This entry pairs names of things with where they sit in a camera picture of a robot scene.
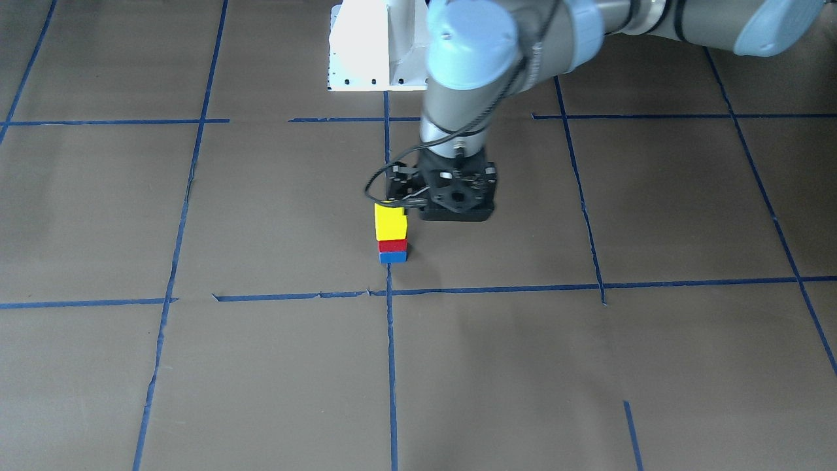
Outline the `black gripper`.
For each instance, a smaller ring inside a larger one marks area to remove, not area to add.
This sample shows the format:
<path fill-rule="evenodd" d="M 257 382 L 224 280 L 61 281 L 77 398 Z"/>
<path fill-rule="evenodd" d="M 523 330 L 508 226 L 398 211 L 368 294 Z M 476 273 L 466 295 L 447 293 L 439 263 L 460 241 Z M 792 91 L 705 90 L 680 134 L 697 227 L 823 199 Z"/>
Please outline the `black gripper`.
<path fill-rule="evenodd" d="M 416 166 L 394 164 L 384 175 L 386 201 L 406 209 L 424 209 L 428 205 L 428 185 Z"/>

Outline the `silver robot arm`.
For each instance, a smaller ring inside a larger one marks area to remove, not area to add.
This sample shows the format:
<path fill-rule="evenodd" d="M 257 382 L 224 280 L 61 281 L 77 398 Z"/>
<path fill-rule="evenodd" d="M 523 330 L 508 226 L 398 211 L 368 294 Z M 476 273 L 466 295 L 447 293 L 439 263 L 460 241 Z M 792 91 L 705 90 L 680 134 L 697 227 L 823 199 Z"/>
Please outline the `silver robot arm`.
<path fill-rule="evenodd" d="M 487 158 L 494 111 L 507 98 L 574 71 L 609 35 L 654 35 L 738 56 L 777 56 L 824 9 L 822 1 L 430 1 L 420 142 L 386 177 L 382 207 L 427 220 L 484 220 L 494 209 Z"/>

